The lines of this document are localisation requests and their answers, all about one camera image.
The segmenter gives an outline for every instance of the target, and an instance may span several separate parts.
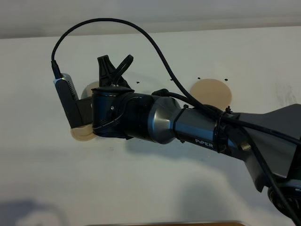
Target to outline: white wall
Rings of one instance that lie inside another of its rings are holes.
[[[235,112],[301,103],[301,27],[151,35],[186,89],[197,77],[227,78]],[[6,220],[0,225],[8,225],[7,216],[43,226],[58,226],[58,217],[61,226],[210,220],[293,225],[266,189],[256,191],[239,160],[179,141],[74,140],[52,83],[57,40],[0,40],[0,220]],[[115,65],[134,56],[124,77],[136,92],[179,92],[139,34],[68,37],[56,60],[81,93],[98,80],[96,58],[106,54]]]
[[[114,17],[149,32],[301,25],[299,0],[2,0],[0,38],[58,36],[76,23]],[[74,34],[133,33],[89,25]]]

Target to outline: black cable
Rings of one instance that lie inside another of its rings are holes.
[[[134,58],[132,55],[128,55],[121,64],[116,68],[114,73],[110,76],[109,81],[112,84],[117,85],[118,80],[121,78],[122,74],[129,68],[131,63],[133,62]]]
[[[246,122],[246,121],[240,121],[240,120],[233,119],[233,118],[230,118],[230,117],[222,117],[222,120],[225,121],[225,122],[228,122],[230,124],[234,124],[234,125],[254,129],[254,130],[260,131],[262,133],[270,134],[270,135],[273,135],[273,136],[278,137],[280,139],[291,142],[295,145],[301,146],[301,141],[300,140],[298,140],[296,138],[293,138],[293,137],[291,137],[287,134],[284,134],[284,133],[278,132],[276,130],[273,130],[273,129],[269,129],[269,128],[266,128],[266,127],[263,127],[263,126],[255,125],[255,124],[252,124],[252,123],[249,123],[249,122]]]
[[[262,154],[259,151],[258,147],[256,146],[255,142],[252,140],[252,138],[246,132],[245,129],[243,129],[243,131],[244,131],[244,134],[249,139],[249,143],[251,145],[251,148],[252,148],[252,151],[254,153],[254,156],[256,157],[259,165],[261,166],[262,171],[263,171],[266,179],[268,180],[268,182],[270,183],[271,187],[273,188],[273,190],[276,192],[276,194],[278,195],[278,197],[282,201],[282,204],[284,205],[285,209],[287,210],[287,212],[290,215],[290,218],[292,219],[292,221],[294,222],[294,224],[296,226],[301,226],[301,220],[298,218],[298,216],[296,215],[295,211],[292,209],[291,205],[288,203],[286,197],[283,195],[282,191],[278,187],[276,179],[275,179],[272,171],[270,170],[267,162],[264,160],[264,157],[262,156]]]
[[[174,73],[172,72],[170,66],[168,65],[165,57],[163,56],[160,48],[157,46],[157,44],[155,43],[155,41],[151,38],[151,36],[145,32],[142,28],[138,27],[137,25],[125,21],[125,20],[119,20],[119,19],[114,19],[114,18],[97,18],[97,19],[91,19],[91,20],[87,20],[84,22],[81,22],[75,26],[73,26],[72,28],[70,28],[68,31],[66,31],[61,38],[59,39],[59,41],[56,43],[53,51],[52,51],[52,55],[51,55],[51,64],[52,64],[52,69],[55,73],[55,78],[60,78],[60,70],[59,67],[55,61],[55,52],[58,48],[58,46],[60,45],[60,43],[63,41],[63,39],[69,34],[71,33],[73,30],[85,25],[85,24],[89,24],[89,23],[93,23],[93,22],[101,22],[101,21],[110,21],[110,22],[117,22],[117,23],[121,23],[121,24],[126,24],[129,25],[133,28],[135,28],[136,30],[138,30],[139,32],[141,32],[149,41],[150,43],[153,45],[153,47],[155,48],[156,52],[158,53],[163,65],[165,66],[168,74],[170,75],[171,79],[174,81],[174,83],[177,85],[177,87],[179,88],[179,90],[187,97],[183,97],[181,95],[175,95],[172,94],[175,98],[178,98],[180,100],[183,100],[185,102],[187,102],[188,104],[196,107],[197,109],[203,111],[207,116],[209,116],[210,118],[213,119],[217,119],[218,115],[212,111],[211,109],[209,109],[208,107],[204,106],[202,103],[200,103],[198,100],[196,100],[189,92],[187,92],[187,90],[181,85],[181,83],[177,80],[176,76],[174,75]],[[251,129],[255,129],[267,134],[271,134],[274,135],[276,137],[282,138],[284,140],[290,141],[296,145],[301,145],[300,141],[290,137],[288,135],[282,134],[280,132],[265,128],[265,127],[261,127],[261,126],[257,126],[248,122],[243,122],[243,121],[238,121],[235,119],[231,119],[228,117],[223,117],[222,118],[223,121],[227,121],[231,124],[236,124],[239,126],[243,126],[243,127],[248,127]],[[272,174],[272,172],[270,171],[267,163],[265,162],[263,156],[261,155],[260,151],[258,150],[256,144],[252,141],[252,139],[250,139],[251,141],[251,145],[252,145],[252,149],[254,152],[255,157],[257,158],[260,166],[262,167],[262,170],[264,172],[264,174],[266,175],[268,181],[270,182],[272,188],[274,189],[274,191],[278,194],[279,198],[282,200],[283,205],[285,206],[286,210],[290,213],[291,215],[291,219],[293,220],[293,222],[297,225],[297,226],[301,226],[301,221],[299,220],[299,218],[296,216],[294,210],[292,209],[292,207],[289,205],[289,203],[287,202],[286,198],[284,197],[284,195],[282,194],[281,190],[278,188],[276,180]]]
[[[168,65],[165,57],[163,56],[163,53],[161,52],[160,48],[158,47],[158,45],[155,43],[155,41],[152,39],[152,37],[145,32],[142,28],[138,27],[137,25],[125,21],[125,20],[119,20],[119,19],[114,19],[114,18],[96,18],[96,19],[91,19],[91,20],[86,20],[84,22],[81,22],[75,26],[73,26],[72,28],[70,28],[69,30],[67,30],[58,40],[58,42],[56,43],[52,54],[51,54],[51,63],[52,63],[52,68],[53,71],[55,73],[55,77],[59,77],[59,67],[55,61],[55,52],[58,48],[58,46],[61,44],[61,42],[63,41],[63,39],[72,31],[74,31],[75,29],[85,25],[85,24],[90,24],[90,23],[94,23],[94,22],[103,22],[103,21],[110,21],[110,22],[117,22],[117,23],[121,23],[121,24],[126,24],[128,26],[131,26],[133,28],[135,28],[136,30],[138,30],[141,34],[143,34],[149,41],[150,43],[153,45],[153,47],[155,48],[156,52],[158,53],[162,63],[164,64],[169,76],[172,78],[172,80],[174,81],[174,83],[177,85],[177,87],[179,88],[179,90],[191,101],[192,105],[194,105],[195,107],[197,107],[198,109],[202,110],[208,117],[210,118],[214,118],[217,119],[218,115],[212,111],[211,109],[209,109],[208,107],[204,106],[203,104],[201,104],[197,99],[195,99],[189,92],[187,92],[187,90],[182,86],[182,84],[178,81],[178,79],[176,78],[176,76],[174,75],[173,71],[171,70],[170,66]]]
[[[166,92],[166,93],[163,93],[163,95],[165,97],[173,97],[173,98],[179,99],[179,100],[181,100],[181,101],[183,101],[185,103],[188,103],[188,104],[192,105],[191,102],[190,102],[190,100],[187,97],[184,97],[184,96],[182,96],[180,94],[172,93],[172,92]]]

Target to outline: white backdrop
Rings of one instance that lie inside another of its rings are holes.
[[[152,37],[187,89],[197,77],[228,79],[235,112],[265,113],[301,102],[301,27]],[[57,40],[0,40],[0,225],[292,225],[266,189],[256,191],[239,160],[178,141],[74,140],[52,83],[50,55]],[[56,60],[80,94],[98,80],[96,58],[106,54],[115,65],[134,56],[124,78],[137,92],[179,92],[139,34],[68,37]]]

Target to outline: tan circular disc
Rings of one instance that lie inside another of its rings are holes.
[[[221,110],[225,110],[232,100],[229,87],[216,79],[203,79],[194,83],[190,94],[202,104],[212,105]]]
[[[94,89],[97,87],[98,87],[97,81],[87,85],[81,94],[81,99],[92,96],[91,89]],[[88,124],[86,126],[81,126],[81,127],[77,127],[77,128],[72,128],[70,130],[70,132],[71,132],[72,137],[78,141],[88,141],[88,140],[92,140],[93,138],[96,137],[96,135],[93,133],[92,124]]]
[[[96,137],[93,133],[92,124],[71,129],[71,135],[78,141],[88,141]]]

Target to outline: dark gray arm segment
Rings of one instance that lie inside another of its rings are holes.
[[[241,113],[239,120],[261,125],[290,135],[301,137],[301,105],[291,105],[266,114]],[[161,97],[154,103],[148,118],[148,131],[154,142],[167,144],[175,137],[212,150],[216,122],[200,111],[181,109],[170,97]],[[296,145],[252,129],[246,129],[258,146],[271,171],[279,178],[287,178]],[[228,139],[227,155],[245,161],[255,187],[262,191],[265,176],[252,151],[241,153]]]
[[[239,120],[274,129],[296,139],[301,137],[301,105],[298,104],[266,114],[241,113]],[[253,129],[246,130],[256,143],[271,171],[280,178],[287,178],[296,145]],[[261,192],[265,186],[265,177],[255,156],[249,155],[245,162],[256,189]]]

